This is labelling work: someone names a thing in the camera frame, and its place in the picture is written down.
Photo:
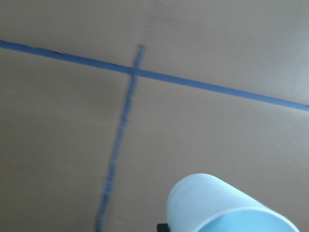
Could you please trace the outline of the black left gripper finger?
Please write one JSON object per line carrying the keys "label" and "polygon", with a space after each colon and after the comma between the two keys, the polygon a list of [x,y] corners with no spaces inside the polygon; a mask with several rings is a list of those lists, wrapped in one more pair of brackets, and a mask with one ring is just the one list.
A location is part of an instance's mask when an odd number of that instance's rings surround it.
{"label": "black left gripper finger", "polygon": [[169,225],[167,223],[159,223],[156,226],[157,232],[169,232]]}

